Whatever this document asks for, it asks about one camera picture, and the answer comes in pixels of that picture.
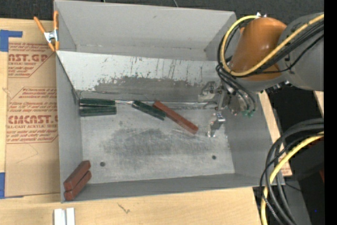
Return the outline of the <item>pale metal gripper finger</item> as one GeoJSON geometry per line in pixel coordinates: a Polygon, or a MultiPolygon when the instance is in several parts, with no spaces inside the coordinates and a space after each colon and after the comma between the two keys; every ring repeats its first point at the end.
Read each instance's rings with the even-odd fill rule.
{"type": "Polygon", "coordinates": [[[222,124],[224,124],[226,122],[225,117],[223,116],[222,113],[217,112],[215,114],[215,120],[213,121],[213,129],[214,130],[218,130],[222,124]]]}
{"type": "Polygon", "coordinates": [[[206,136],[209,137],[209,138],[212,138],[215,135],[213,125],[214,125],[214,121],[211,121],[210,124],[209,124],[209,128],[207,130],[207,133],[206,133],[206,136]]]}

